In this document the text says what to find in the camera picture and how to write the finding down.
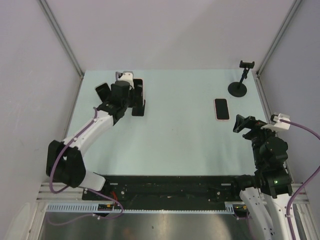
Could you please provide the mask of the black block phone stand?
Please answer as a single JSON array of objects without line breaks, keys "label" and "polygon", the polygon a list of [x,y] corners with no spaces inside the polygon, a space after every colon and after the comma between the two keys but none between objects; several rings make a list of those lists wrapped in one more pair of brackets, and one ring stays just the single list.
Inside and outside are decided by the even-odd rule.
[{"label": "black block phone stand", "polygon": [[143,117],[145,115],[145,104],[145,100],[135,103],[132,107],[131,115],[134,117]]}]

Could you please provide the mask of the pink case phone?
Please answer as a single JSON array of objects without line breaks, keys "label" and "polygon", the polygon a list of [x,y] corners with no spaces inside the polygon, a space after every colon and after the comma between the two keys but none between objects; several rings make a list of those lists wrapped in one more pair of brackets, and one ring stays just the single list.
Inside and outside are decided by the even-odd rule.
[{"label": "pink case phone", "polygon": [[215,116],[219,121],[227,121],[230,119],[228,103],[225,98],[216,98],[214,100]]}]

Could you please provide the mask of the black round-base phone stand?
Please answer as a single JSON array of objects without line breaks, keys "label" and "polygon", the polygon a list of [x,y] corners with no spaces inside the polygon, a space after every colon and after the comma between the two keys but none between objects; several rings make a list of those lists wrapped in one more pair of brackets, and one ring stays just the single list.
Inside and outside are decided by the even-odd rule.
[{"label": "black round-base phone stand", "polygon": [[240,81],[237,82],[232,82],[229,84],[227,90],[230,95],[236,97],[236,98],[241,98],[244,97],[247,94],[247,87],[243,84],[243,81],[248,78],[248,73],[251,69],[253,69],[255,66],[255,62],[244,62],[240,61],[239,67],[243,69]]}]

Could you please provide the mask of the black phone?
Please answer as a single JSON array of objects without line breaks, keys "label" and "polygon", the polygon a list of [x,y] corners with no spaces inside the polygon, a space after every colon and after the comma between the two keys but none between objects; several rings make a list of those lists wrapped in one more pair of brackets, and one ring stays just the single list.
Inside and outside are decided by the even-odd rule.
[{"label": "black phone", "polygon": [[95,91],[102,102],[107,101],[111,94],[111,89],[106,82],[98,85],[95,88]]}]

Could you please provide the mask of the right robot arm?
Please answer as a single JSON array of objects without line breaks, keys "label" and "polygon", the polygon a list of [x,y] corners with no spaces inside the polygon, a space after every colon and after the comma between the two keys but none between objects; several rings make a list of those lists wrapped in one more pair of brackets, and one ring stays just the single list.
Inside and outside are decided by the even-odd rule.
[{"label": "right robot arm", "polygon": [[274,114],[272,123],[257,120],[253,116],[236,116],[233,132],[248,129],[243,138],[251,142],[254,176],[236,177],[236,185],[230,188],[231,196],[243,201],[252,217],[259,240],[291,240],[292,232],[287,217],[293,214],[287,206],[293,194],[291,178],[284,167],[288,159],[288,144],[276,136],[290,128],[284,121],[289,117]]}]

